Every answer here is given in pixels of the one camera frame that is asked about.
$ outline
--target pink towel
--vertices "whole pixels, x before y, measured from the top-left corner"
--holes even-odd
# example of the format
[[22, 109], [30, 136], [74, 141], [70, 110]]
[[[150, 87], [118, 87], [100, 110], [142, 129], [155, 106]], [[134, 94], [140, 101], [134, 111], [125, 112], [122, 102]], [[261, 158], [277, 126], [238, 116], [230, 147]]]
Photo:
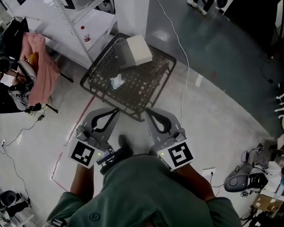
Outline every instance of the pink towel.
[[24, 33], [20, 60], [28, 59], [35, 52], [38, 52], [39, 60], [38, 68], [33, 68], [37, 78], [28, 99], [30, 106], [46, 104], [60, 76], [56, 62], [45, 51], [45, 37], [41, 34]]

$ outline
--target white shoes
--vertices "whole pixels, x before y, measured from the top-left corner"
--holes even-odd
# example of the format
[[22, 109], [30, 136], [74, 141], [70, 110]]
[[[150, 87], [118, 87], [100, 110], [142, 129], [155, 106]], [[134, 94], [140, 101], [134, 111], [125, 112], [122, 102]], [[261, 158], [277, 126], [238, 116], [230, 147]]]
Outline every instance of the white shoes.
[[187, 0], [187, 3], [191, 5], [193, 8], [198, 9], [202, 13], [202, 15], [204, 16], [207, 15], [207, 12], [201, 6], [198, 6], [198, 4], [194, 2], [194, 0]]
[[194, 2], [194, 0], [187, 0], [187, 3], [191, 5], [193, 8], [197, 8], [198, 4]]
[[202, 13], [203, 16], [207, 15], [207, 11], [205, 11], [201, 6], [198, 6], [198, 10]]

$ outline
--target floor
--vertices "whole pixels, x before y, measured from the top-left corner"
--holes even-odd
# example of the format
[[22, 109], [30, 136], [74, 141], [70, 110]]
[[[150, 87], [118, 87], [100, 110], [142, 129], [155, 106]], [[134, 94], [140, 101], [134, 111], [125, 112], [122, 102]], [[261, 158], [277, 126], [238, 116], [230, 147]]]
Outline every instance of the floor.
[[[284, 80], [283, 65], [269, 60], [257, 43], [214, 5], [204, 17], [187, 5], [187, 0], [159, 1], [173, 21], [190, 67], [233, 98], [271, 136], [280, 136], [283, 130], [274, 113], [278, 108], [274, 97], [279, 94], [277, 84]], [[187, 65], [171, 24], [155, 0], [150, 0], [146, 41]]]
[[[67, 158], [67, 142], [74, 127], [89, 111], [107, 107], [80, 87], [79, 81], [85, 73], [83, 67], [66, 59], [60, 64], [63, 65], [63, 73], [73, 77], [74, 83], [60, 78], [52, 102], [59, 113], [47, 109], [42, 121], [29, 131], [22, 131], [18, 139], [6, 147], [15, 161], [18, 174], [26, 182], [36, 214], [33, 220], [38, 226], [44, 223], [60, 195], [70, 189], [76, 164]], [[172, 112], [178, 119], [186, 73], [187, 67], [178, 62], [156, 103], [156, 107]], [[202, 169], [216, 167], [217, 174], [212, 184], [219, 185], [239, 164], [241, 154], [268, 139], [269, 135], [249, 113], [213, 83], [202, 79], [196, 86], [198, 77], [198, 73], [190, 70], [182, 126], [194, 153], [192, 165], [200, 173]], [[22, 128], [31, 127], [37, 117], [32, 118], [26, 113], [0, 115], [0, 143], [3, 139], [10, 143]], [[135, 153], [147, 152], [151, 146], [145, 123], [134, 121], [124, 114], [120, 115], [109, 140], [115, 149], [118, 148], [117, 137], [120, 133], [128, 135]], [[0, 185], [3, 190], [12, 189], [25, 194], [23, 182], [16, 176], [12, 161], [2, 154]], [[96, 167], [96, 194], [101, 187], [102, 175]], [[253, 194], [242, 199], [240, 193], [229, 193], [223, 188], [218, 194], [230, 198], [240, 215], [246, 212], [255, 198]]]

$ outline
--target table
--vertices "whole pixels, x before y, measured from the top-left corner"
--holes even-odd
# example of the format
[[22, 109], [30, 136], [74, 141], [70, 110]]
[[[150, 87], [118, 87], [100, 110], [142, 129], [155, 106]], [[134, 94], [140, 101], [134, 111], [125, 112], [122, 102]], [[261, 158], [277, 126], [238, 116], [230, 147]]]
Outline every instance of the table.
[[[177, 60], [149, 45], [151, 62], [121, 69], [114, 44], [127, 38], [129, 36], [118, 33], [88, 69], [80, 85], [103, 102], [142, 122], [142, 113], [146, 107], [155, 105]], [[118, 74], [125, 83], [113, 89], [110, 79]]]

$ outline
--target cardboard box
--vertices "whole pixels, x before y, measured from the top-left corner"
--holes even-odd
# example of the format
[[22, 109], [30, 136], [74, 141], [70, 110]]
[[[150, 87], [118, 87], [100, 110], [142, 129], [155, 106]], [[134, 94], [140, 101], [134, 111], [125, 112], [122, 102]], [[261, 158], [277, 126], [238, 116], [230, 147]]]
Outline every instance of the cardboard box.
[[259, 194], [253, 203], [253, 207], [263, 212], [272, 212], [272, 214], [275, 215], [280, 209], [282, 203], [283, 201]]

